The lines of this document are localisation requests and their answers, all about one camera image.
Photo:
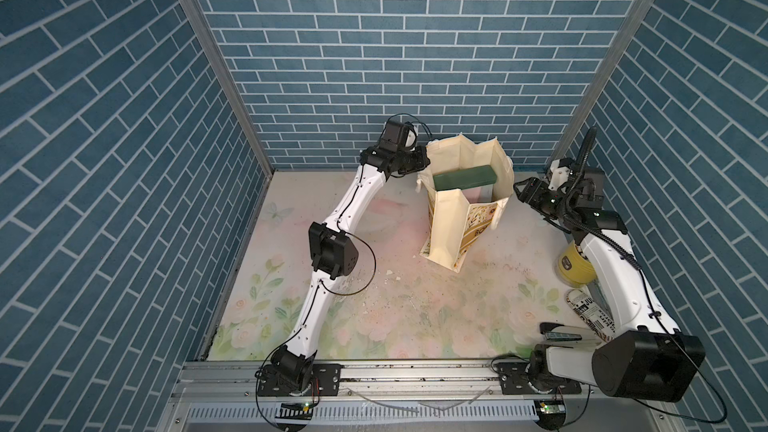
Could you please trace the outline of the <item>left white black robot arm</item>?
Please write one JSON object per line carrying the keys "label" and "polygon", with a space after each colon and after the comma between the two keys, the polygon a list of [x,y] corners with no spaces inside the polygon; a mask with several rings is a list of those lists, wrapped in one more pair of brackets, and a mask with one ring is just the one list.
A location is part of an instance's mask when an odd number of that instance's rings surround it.
{"label": "left white black robot arm", "polygon": [[289,337],[268,354],[272,369],[299,392],[312,382],[320,332],[334,297],[354,271],[363,239],[355,230],[376,194],[393,176],[421,172],[429,165],[424,145],[371,146],[361,153],[354,179],[334,210],[309,226],[310,286]]}

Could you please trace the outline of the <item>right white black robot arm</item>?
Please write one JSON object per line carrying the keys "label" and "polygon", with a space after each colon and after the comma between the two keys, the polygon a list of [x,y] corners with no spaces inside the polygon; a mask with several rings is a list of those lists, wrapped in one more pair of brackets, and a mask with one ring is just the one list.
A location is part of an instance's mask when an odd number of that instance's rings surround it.
{"label": "right white black robot arm", "polygon": [[683,333],[652,291],[621,216],[580,205],[587,185],[576,177],[556,190],[539,178],[515,185],[518,200],[568,230],[596,272],[614,323],[609,341],[546,341],[535,347],[529,375],[597,387],[610,397],[674,403],[703,363],[701,340]]}

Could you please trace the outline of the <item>cream canvas tote bag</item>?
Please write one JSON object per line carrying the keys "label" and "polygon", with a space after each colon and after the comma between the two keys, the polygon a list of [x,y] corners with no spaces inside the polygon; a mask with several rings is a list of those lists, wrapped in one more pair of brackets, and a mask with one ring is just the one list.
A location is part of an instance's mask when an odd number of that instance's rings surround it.
{"label": "cream canvas tote bag", "polygon": [[[430,164],[417,174],[417,188],[427,191],[430,231],[421,255],[459,272],[466,255],[480,235],[495,229],[514,194],[514,169],[498,139],[475,143],[464,135],[430,142]],[[486,201],[471,201],[458,186],[440,188],[437,177],[488,166],[495,179],[484,185]]]}

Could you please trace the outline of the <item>dark green pencil case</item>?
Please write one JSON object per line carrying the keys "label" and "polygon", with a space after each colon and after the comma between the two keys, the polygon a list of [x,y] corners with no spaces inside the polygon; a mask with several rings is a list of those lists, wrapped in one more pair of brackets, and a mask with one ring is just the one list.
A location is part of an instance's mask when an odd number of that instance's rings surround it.
{"label": "dark green pencil case", "polygon": [[436,191],[452,189],[467,190],[493,186],[496,181],[497,174],[490,165],[457,169],[433,176],[433,183]]}

